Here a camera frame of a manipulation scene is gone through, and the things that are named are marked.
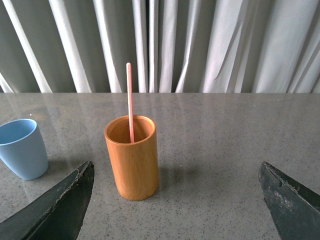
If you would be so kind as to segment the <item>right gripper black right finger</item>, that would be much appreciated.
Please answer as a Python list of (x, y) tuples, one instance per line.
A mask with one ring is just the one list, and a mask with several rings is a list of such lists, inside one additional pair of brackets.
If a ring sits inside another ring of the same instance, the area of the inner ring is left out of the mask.
[(320, 195), (264, 161), (258, 172), (263, 199), (282, 240), (320, 238)]

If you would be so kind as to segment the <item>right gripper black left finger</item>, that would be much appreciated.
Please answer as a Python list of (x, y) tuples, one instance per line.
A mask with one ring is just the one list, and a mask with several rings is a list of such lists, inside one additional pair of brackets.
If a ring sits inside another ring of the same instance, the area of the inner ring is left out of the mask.
[(2, 240), (75, 240), (91, 199), (95, 168), (87, 161), (0, 224)]

